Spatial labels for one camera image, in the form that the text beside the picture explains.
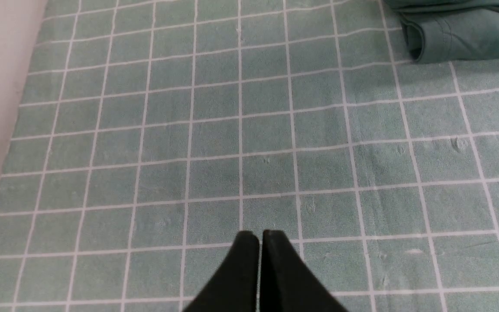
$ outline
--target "green fabric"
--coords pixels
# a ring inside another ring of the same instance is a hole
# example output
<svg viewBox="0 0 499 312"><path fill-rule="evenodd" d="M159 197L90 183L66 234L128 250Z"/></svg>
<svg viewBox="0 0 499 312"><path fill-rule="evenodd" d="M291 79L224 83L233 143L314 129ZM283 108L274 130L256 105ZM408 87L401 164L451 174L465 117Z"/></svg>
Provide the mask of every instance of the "green fabric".
<svg viewBox="0 0 499 312"><path fill-rule="evenodd" d="M499 59L499 0L385 0L419 63Z"/></svg>

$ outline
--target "folded green cloth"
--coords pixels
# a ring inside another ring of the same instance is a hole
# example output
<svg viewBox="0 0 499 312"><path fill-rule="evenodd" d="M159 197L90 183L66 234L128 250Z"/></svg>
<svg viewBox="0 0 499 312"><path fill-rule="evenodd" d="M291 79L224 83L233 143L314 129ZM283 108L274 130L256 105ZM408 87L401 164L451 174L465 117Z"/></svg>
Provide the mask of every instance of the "folded green cloth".
<svg viewBox="0 0 499 312"><path fill-rule="evenodd" d="M419 63L499 59L499 0L384 0Z"/></svg>

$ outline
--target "white grid line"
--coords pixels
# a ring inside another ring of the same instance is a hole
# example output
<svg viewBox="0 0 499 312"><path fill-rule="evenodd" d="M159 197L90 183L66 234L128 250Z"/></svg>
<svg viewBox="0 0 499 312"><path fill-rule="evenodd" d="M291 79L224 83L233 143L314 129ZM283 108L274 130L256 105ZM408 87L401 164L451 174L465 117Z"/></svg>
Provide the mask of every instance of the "white grid line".
<svg viewBox="0 0 499 312"><path fill-rule="evenodd" d="M152 26L155 25L155 10L156 10L157 4L153 4L153 20L152 20ZM153 41L154 41L154 31L151 30L151 37L150 37L150 44L149 44L149 59L151 59L151 56L153 55ZM124 280L123 280L123 294L122 294L122 302L120 305L120 310L121 312L125 312L125 302L126 302L126 292L127 292L127 287L128 287L128 275L130 273L130 261L132 257L132 237L134 233L134 227L136 223L136 210L137 210L137 203L138 203L138 188L140 185L140 172L141 172L141 163L142 163L142 154L144 152L144 135L145 135L145 123L146 123L146 116L147 116L147 102L149 99L149 87L150 87L150 78L151 78L151 62L148 62L147 64L147 76L146 76L146 94L144 97L144 112L142 114L142 124L141 124L141 131L140 131L140 144L138 146L138 165L136 168L136 181L134 185L134 205L132 207L132 215L130 217L130 229L128 233L128 253L126 255L126 263L125 263L125 269L124 269Z"/></svg>
<svg viewBox="0 0 499 312"><path fill-rule="evenodd" d="M322 151L322 150L338 150L341 148L348 148L353 146L366 146L371 144L386 144L386 143L407 143L411 142L429 142L434 140L454 140L456 138L470 138L470 137L484 137L484 136L499 136L498 132L481 132L476 134L456 134L453 136L432 136L430 138L410 138L410 139L393 139L393 140L370 140L370 141L362 141L356 143L346 143L339 144L336 146L321 146L321 147L300 147L300 148L290 148L290 149L282 149L282 150L272 150L269 152L252 152L252 153L242 153L242 154L230 154L230 155L221 155L221 156L202 156L202 157L191 157L191 160L217 160L217 159L230 159L230 158L239 158L248 157L248 156L265 156L265 155L278 155L285 153L293 153L293 152L312 152L312 151ZM45 170L41 172L16 172L16 173L6 173L2 174L2 178L8 177L16 177L16 176L35 176L38 174L45 173L60 173L60 172L79 172L86 171L90 169L113 169L113 168L129 168L132 166L147 166L147 165L155 165L155 164L167 164L172 162L183 162L187 161L188 158L173 158L173 159L165 159L165 160L156 160L151 162L131 162L125 164L116 164L116 165L101 165L101 166L87 166L87 167L77 167L77 168L67 168L67 169L53 169L53 170Z"/></svg>
<svg viewBox="0 0 499 312"><path fill-rule="evenodd" d="M434 232L431 234L415 233L415 234L398 234L398 235L359 235L351 237L318 237L304 239L290 239L291 243L333 243L336 241L388 241L394 239L422 239L428 237L458 237L458 236L480 236L480 235L495 235L496 230L474 230L474 231L450 231L450 232ZM75 255L109 255L109 254L126 254L126 253L141 253L147 251L159 250L182 250L182 249L208 249L230 247L232 243L213 243L213 244L196 244L196 245L170 245L156 247L133 247L127 249L104 249L104 250L87 250L87 251L63 251L57 253L29 253L27 255L0 255L1 259L22 259L38 258L38 257L73 257Z"/></svg>
<svg viewBox="0 0 499 312"><path fill-rule="evenodd" d="M78 0L78 11L75 14L75 23L73 24L71 40L72 40L72 38L75 37L76 26L77 26L77 22L78 22L78 14L81 10L81 6L82 6L82 0ZM68 50L67 50L67 58L65 59L65 69L68 67L69 60L71 59L72 45L73 45L72 42L69 42L69 46L68 46ZM61 81L61 90L59 91L59 97L58 97L59 100L61 100L63 98L66 77L67 77L67 73L64 73L63 80ZM49 156L51 155L51 145L53 142L53 134L55 133L55 128L57 127L57 118L59 116L59 105L60 105L60 103L57 103L57 107L55 108L55 116L53 117L53 126L51 129L52 136L49 137L47 150L45 151L45 160L44 160L44 164L43 164L42 176L40 177L40 183L38 186L38 193L36 195L36 204L34 206L34 212L32 215L32 222L30 223L30 230L28 231L28 237L26 239L26 246L24 247L24 255L23 255L22 261L20 262L18 276L16 277L16 284L15 284L15 289L14 289L13 305L11 308L11 312L15 312L15 310L16 310L16 302L18 301L20 283L22 282L22 274L24 273L24 267L26 266L26 255L28 254L28 249L30 248L30 243L32 242L32 236L34 235L34 228L36 226L36 212L39 209L40 200L42 197L43 183L45 180L47 165L49 163Z"/></svg>
<svg viewBox="0 0 499 312"><path fill-rule="evenodd" d="M129 8L129 7L133 7L133 6L134 7L144 6L146 4L151 4L151 3L175 2L175 1L176 0L148 0L148 1L145 1L145 2L139 2L139 3L133 3L133 4L123 4L121 6L118 6L118 8L122 9L122 8ZM335 5L344 4L344 3L348 2L348 1L349 0L341 0L341 1L334 2L334 4ZM330 6L330 4L321 4L319 6L310 6L310 7L306 7L306 8L289 8L286 11L287 12L292 12L292 11L316 10L316 9L325 8L325 7L328 7L328 6ZM99 12L106 12L106 11L109 11L109 10L113 10L113 8L104 8L104 9L98 9L98 10L87 10L87 11L84 11L84 12L80 12L79 15L90 14L90 13L99 13ZM242 18L256 17L256 16L265 16L265 15L271 15L271 14L280 14L280 13L283 13L283 12L284 12L283 10L277 10L277 11L269 11L269 12L256 13L256 14L246 14L246 15L243 15ZM57 16L46 16L43 19L43 21L51 20L51 19L54 19L54 18L67 17L67 16L75 16L75 14L72 13L72 14L62 14L62 15L57 15ZM226 20L236 20L236 17L227 17L227 18L214 19L214 20L203 20L203 21L200 21L200 22L196 21L196 23L197 24L205 24L205 23L212 23L212 22L222 22L222 21L226 21ZM179 24L179 25L168 26L168 27L193 26L193 25L194 25L193 23L187 23L187 24Z"/></svg>
<svg viewBox="0 0 499 312"><path fill-rule="evenodd" d="M376 290L373 292L331 292L332 296L390 296L390 295L414 295L414 294L438 294L438 289L416 289L416 290ZM499 286L493 287L470 287L470 288L445 288L442 289L444 294L459 294L459 293L496 293L499 292ZM178 302L193 300L194 297L164 297L164 298L136 298L127 299L126 303L148 303L148 302ZM16 306L63 306L67 302L19 302ZM104 299L104 300L76 300L71 302L72 306L79 305L95 305L95 304L121 304L122 299ZM10 303L0 303L0 308L10 307Z"/></svg>
<svg viewBox="0 0 499 312"><path fill-rule="evenodd" d="M117 17L117 6L119 5L119 0L115 2L115 8L113 10L113 20L111 22L111 33L115 32L115 18ZM109 49L107 50L107 61L105 66L105 72L103 76L103 84L101 86L101 96L105 93L105 86L107 85L107 74L109 72L109 60L111 59L111 49L113 47L113 38L109 40ZM83 199L83 204L82 204L82 211L81 211L81 217L80 221L78 222L78 231L77 231L77 237L75 241L75 255L73 255L73 264L71 268L71 280L69 281L69 290L67 294L67 304L65 306L65 311L69 312L71 308L71 302L72 302L72 295L73 295L73 287L75 286L75 274L76 274L76 266L78 263L78 252L79 252L79 247L80 247L80 241L81 241L81 233L82 233L82 226L84 223L84 218L86 214L86 206L87 206L87 198L88 198L88 193L89 193L89 186L90 186L90 181L91 181L91 174L93 171L93 163L94 163L94 158L95 158L95 148L97 145L97 132L99 129L99 123L101 121L101 111L103 109L103 97L99 100L99 106L97 109L97 120L95 123L95 133L92 141L92 146L91 146L91 155L90 155L90 162L89 162L89 169L87 170L87 178L86 178L86 186L84 189L84 199Z"/></svg>
<svg viewBox="0 0 499 312"><path fill-rule="evenodd" d="M455 68L454 68L454 64L452 62L449 62L449 64L450 64L450 71L452 72L452 77L454 78L454 86L456 88L457 99L459 101L459 105L460 105L460 108L461 108L461 113L463 114L463 120L465 122L465 128L467 129L467 132L469 134L471 134L472 133L472 131L471 131L471 124L469 123L469 118L467 117L467 112L466 112L466 109L465 109L465 105L463 104L463 97L460 94L460 87L459 87L459 83L457 82L457 74L456 74L456 71L455 71ZM481 183L483 185L483 189L484 189L484 192L485 192L486 200L487 200L487 202L489 204L490 217L492 218L493 226L494 226L494 229L496 231L496 237L497 237L498 242L499 242L499 223L498 223L498 220L497 220L497 217L496 217L496 212L494 210L493 200L492 200L492 196L491 196L490 191L489 191L487 179L485 179L485 174L483 172L483 167L481 166L481 159L479 157L479 151L477 150L477 144L475 143L475 139L473 138L473 136L470 136L469 141L471 142L471 149L473 150L473 156L475 157L475 162L476 162L476 165L477 165L477 169L479 171L479 177L480 177Z"/></svg>
<svg viewBox="0 0 499 312"><path fill-rule="evenodd" d="M242 0L238 0L238 194L240 195L240 200L238 200L238 230L242 230L244 227L244 201L242 197L244 196L243 183L243 136L242 136Z"/></svg>
<svg viewBox="0 0 499 312"><path fill-rule="evenodd" d="M499 178L487 178L485 179L487 182L494 183L499 182ZM169 205L169 204L184 204L188 203L200 203L200 202L220 202L225 200L238 200L238 199L257 199L257 198L275 198L275 197L283 197L283 196L294 196L294 195L314 195L314 194L334 194L334 193L345 193L345 192L367 192L367 191L376 191L376 190L390 190L397 188L414 188L418 186L440 186L440 185L460 185L460 184L479 184L481 183L481 179L472 179L472 180L452 180L452 181L435 181L435 182L412 182L412 183L402 183L402 184L387 184L387 185L379 185L379 186L361 186L361 187L352 187L352 188L341 188L341 189L323 189L323 190L309 190L309 191L299 191L296 192L285 192L285 193L272 193L272 194L255 194L255 195L243 195L242 198L240 196L231 196L231 197L209 197L209 198L191 198L188 200L165 200L165 201L150 201L146 203L137 203L137 207L147 207L153 205ZM52 214L52 213L65 213L71 211L95 211L95 210L105 210L105 209L118 209L118 208L130 208L133 204L120 204L120 205L106 205L106 206L94 206L94 207L86 207L86 208L64 208L64 209L51 209L45 211L36 211L37 215L42 214ZM0 217L12 217L17 215L32 215L33 211L18 211L18 212L8 212L8 213L0 213Z"/></svg>
<svg viewBox="0 0 499 312"><path fill-rule="evenodd" d="M320 37L313 37L313 38L306 38L306 39L300 39L297 41L290 41L289 43L298 43L298 42L306 42L306 41L313 41L316 39L331 39L333 36L320 36ZM146 63L146 62L155 62L155 61L168 61L170 59L187 59L190 57L195 56L201 56L201 55L216 55L224 52L234 52L238 50L249 50L249 49L258 49L258 48L271 48L271 47L281 47L284 46L285 42L279 42L279 43L269 43L269 44L262 44L262 45L249 45L246 47L240 47L238 48L228 48L228 49L223 49L223 50L216 50L216 51L211 51L211 52L197 52L195 54L189 54L189 55L171 55L167 57L156 57L156 58L151 58L151 59L137 59L135 61L124 61L124 62L116 62L116 63L111 63L109 66L115 67L115 66L122 66L122 65L133 65L133 64L140 64L140 63ZM403 60L403 61L397 61L396 62L398 65L400 64L410 64L411 61L409 60ZM354 71L355 69L362 69L362 68L367 68L371 66L376 66L376 65L392 65L390 62L370 62L370 63L365 63L362 65L356 65L352 67L343 67L345 71ZM28 73L29 76L32 75L42 75L42 74L48 74L48 73L64 73L65 71L67 72L78 72L78 71L85 71L87 69L97 69L97 68L104 68L105 65L91 65L91 66L84 66L84 67L75 67L75 68L68 68L68 69L48 69L46 71L33 71Z"/></svg>
<svg viewBox="0 0 499 312"><path fill-rule="evenodd" d="M186 159L186 182L184 190L184 225L182 227L182 255L180 258L180 296L184 296L184 274L186 271L186 241L188 239L188 212L189 202L187 201L190 197L190 165L191 165L191 155L192 155L192 135L194 132L194 98L195 98L195 85L196 85L196 47L198 44L198 25L196 21L198 20L198 0L194 0L194 43L192 51L192 89L190 94L190 123L188 124L188 157ZM182 310L184 302L178 302L178 310Z"/></svg>
<svg viewBox="0 0 499 312"><path fill-rule="evenodd" d="M284 11L284 26L285 26L285 48L286 48L286 71L288 74L288 103L290 107L290 131L292 136L292 165L294 168L294 188L295 196L295 212L298 223L298 239L299 243L299 256L302 260L305 260L305 253L303 252L303 243L301 239L303 238L303 233L301 229L301 198L299 197L299 176L298 176L298 156L295 151L295 121L294 121L294 103L292 99L292 70L290 68L290 47L288 43L288 14L286 10L286 0L282 0L282 7Z"/></svg>
<svg viewBox="0 0 499 312"><path fill-rule="evenodd" d="M396 64L402 64L402 63L407 63L407 62L395 62ZM293 73L292 77L301 77L301 76L307 76L307 75L313 75L317 73L327 73L327 72L336 72L339 71L339 68L325 68L321 69L318 71L306 71L303 73ZM261 78L252 78L252 79L244 79L241 81L242 83L246 82L256 82L256 81L270 81L270 80L275 80L275 79L283 79L287 78L287 75L277 75L277 76L271 76L271 77L261 77ZM200 84L194 86L194 88L207 88L207 87L219 87L222 85L235 85L239 83L239 81L226 81L226 82L218 82L218 83L208 83L208 84ZM150 91L149 93L159 93L159 92L166 92L166 91L178 91L178 90L190 90L190 86L181 86L181 87L170 87L170 88L164 88L164 89L155 89ZM499 88L493 88L493 89L485 89L485 90L479 90L479 91L466 91L462 92L461 95L477 95L477 94L485 94L485 93L493 93L493 92L498 92ZM103 96L95 96L95 97L76 97L73 99L63 99L61 101L40 101L40 102L35 102L35 103L22 103L19 105L19 107L30 107L30 106L38 106L38 105L50 105L50 104L56 104L58 102L60 103L68 103L68 102L77 102L77 101L87 101L87 100L93 100L93 99L101 99L101 98L114 98L114 97L124 97L127 95L141 95L145 94L145 91L135 91L135 92L125 92L125 93L117 93L117 94L106 94ZM403 98L402 101L423 101L423 100L430 100L430 99L441 99L441 98L447 98L447 97L457 97L456 93L445 93L445 94L437 94L437 95L426 95L422 97L406 97ZM398 100L376 100L376 101L365 101L365 102L360 102L360 103L348 103L347 105L350 106L365 106L365 105L372 105L372 104L384 104L384 103L399 103Z"/></svg>
<svg viewBox="0 0 499 312"><path fill-rule="evenodd" d="M401 30L400 28L392 28L391 30ZM145 62L154 62L154 61L167 61L169 59L184 59L188 57L193 57L194 55L200 56L200 55L216 55L224 52L233 52L233 51L239 51L239 50L251 50L251 49L259 49L259 48L270 48L270 47L281 47L288 42L289 44L293 43L301 43L301 42L308 42L308 41L314 41L317 39L338 39L339 37L347 37L353 34L361 33L361 32L366 32L366 31L378 31L378 32L384 32L384 29L379 29L379 28L362 28L359 30L355 30L353 32L349 32L347 34L336 34L336 35L324 35L324 36L316 36L316 37L309 37L309 38L303 38L303 39L297 39L297 40L291 40L291 41L285 41L285 42L277 42L277 43L267 43L267 44L257 44L257 45L245 45L237 48L228 48L228 49L220 49L220 50L214 50L214 51L204 51L204 52L195 52L195 53L190 53L187 55L169 55L166 57L150 57L149 59L137 59L134 61L123 61L123 62L113 62L110 63L109 66L120 66L120 65L132 65L132 64L138 64L138 63L145 63ZM154 30L144 30L144 32L151 32L154 33ZM405 63L411 63L410 60L403 60L403 61L398 61L399 64L405 64ZM361 69L361 68L366 68L369 66L373 65L391 65L390 62L372 62L372 63L366 63L363 65L357 65L353 67L344 67L343 69L345 71L352 71L354 69ZM63 73L65 71L68 72L75 72L75 71L84 71L86 69L95 69L95 68L103 68L105 65L91 65L91 66L83 66L83 67L73 67L73 68L68 68L68 69L47 69L44 71L30 71L28 75L41 75L41 74L47 74L47 73Z"/></svg>
<svg viewBox="0 0 499 312"><path fill-rule="evenodd" d="M390 34L388 34L388 28L386 26L386 16L384 14L384 7L382 6L382 2L380 0L378 0L378 4L379 4L379 8L380 8L380 14L382 16L382 24L384 25L384 28L385 28L384 34L386 37L386 44L388 45L388 54L390 55L390 61L392 62L392 73L394 74L394 81L396 83L396 93L398 95L398 101L400 104L400 111L402 113L402 121L404 123L405 136L408 140L407 143L408 143L408 148L409 148L409 154L412 158L413 170L415 172L415 179L417 180L418 183L421 183L421 175L419 173L419 169L418 169L418 165L417 165L417 158L415 157L413 142L411 140L412 136L411 136L410 130L409 130L408 117L405 113L404 102L402 101L402 89L400 88L398 69L396 68L396 64L394 64L394 51L392 51L392 45L390 44ZM419 199L421 201L421 210L422 210L422 214L423 214L423 218L424 218L424 229L426 231L426 236L427 236L427 240L428 240L428 248L430 250L430 255L432 258L432 265L434 267L436 286L439 290L438 296L440 298L442 312L447 312L448 307L446 305L446 297L444 296L444 293L442 292L442 288L443 288L442 278L440 275L440 268L438 267L436 250L434 249L434 241L432 239L430 222L428 221L428 211L426 208L426 201L424 200L423 187L421 185L419 185L419 187L418 187L418 193L419 193Z"/></svg>
<svg viewBox="0 0 499 312"><path fill-rule="evenodd" d="M396 104L393 102L390 103L380 103L380 104ZM324 111L327 109L332 109L332 108L339 108L339 107L344 107L344 106L351 106L355 107L356 105L354 104L331 104L331 105L326 105L322 107L313 107L313 108L302 108L302 109L295 109L294 113L308 113L308 112L317 112L317 111ZM228 116L228 117L218 117L218 118L207 118L207 119L196 119L193 120L193 123L204 123L204 122L219 122L219 121L225 121L225 120L234 120L234 119L246 119L246 118L255 118L255 117L269 117L269 116L274 116L274 115L287 115L290 114L289 110L280 110L278 112L271 112L271 113L256 113L256 114L248 114L248 115L242 115L241 117L239 115L234 115L234 116ZM163 126L171 126L175 124L188 124L190 123L189 120L179 120L176 122L166 122L166 123L153 123L153 124L146 124L143 123L139 126L124 126L124 127L115 127L115 128L105 128L105 129L99 129L97 130L98 132L111 132L111 131L117 131L117 130L134 130L134 129L140 129L140 128L150 128L150 127L163 127ZM62 133L54 133L54 134L38 134L36 136L18 136L15 138L11 138L11 141L20 141L20 140L32 140L32 139L41 139L41 138L49 138L49 137L64 137L64 136L73 136L75 134L89 134L93 133L95 130L82 130L82 131L76 131L76 132L62 132ZM491 136L491 135L499 135L499 131L494 131L494 132L477 132L473 133L474 136ZM457 137L459 136L464 136L464 137L469 137L468 134L456 134ZM439 140L440 138L446 138L446 137L452 137L453 136L432 136L430 138L436 138L436 140ZM429 138L412 138L412 140L427 140Z"/></svg>
<svg viewBox="0 0 499 312"><path fill-rule="evenodd" d="M336 13L334 11L333 0L331 0L331 16L333 21L334 35L338 34L338 23L336 22ZM346 87L344 83L344 70L342 67L342 56L340 52L340 43L338 37L335 37L336 44L336 55L338 60L339 77L340 77L340 90L342 92L342 105L344 109L344 122L346 126L346 140L349 145L353 145L352 141L352 127L350 126L348 103L346 98ZM349 149L350 163L352 165L352 180L354 188L358 187L357 180L357 166L355 165L355 155L354 148L351 146ZM359 222L359 234L361 235L361 245L363 248L363 258L365 259L365 267L367 274L367 288L369 292L374 290L373 284L373 270L371 268L371 259L369 257L369 248L367 245L366 233L365 233L365 222L363 221L363 208L361 206L361 196L358 190L354 191L355 196L355 207L357 208L358 222ZM369 302L371 303L371 312L376 312L376 300L373 293L369 294Z"/></svg>

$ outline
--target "green grid-patterned sheet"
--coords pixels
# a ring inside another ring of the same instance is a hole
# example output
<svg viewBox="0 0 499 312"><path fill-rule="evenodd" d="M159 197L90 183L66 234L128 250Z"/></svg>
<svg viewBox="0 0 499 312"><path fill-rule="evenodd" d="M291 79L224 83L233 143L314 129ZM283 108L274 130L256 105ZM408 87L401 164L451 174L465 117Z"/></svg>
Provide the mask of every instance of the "green grid-patterned sheet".
<svg viewBox="0 0 499 312"><path fill-rule="evenodd" d="M177 311L266 228L351 311L499 312L499 60L414 65L372 0L46 15L0 182L0 312Z"/></svg>

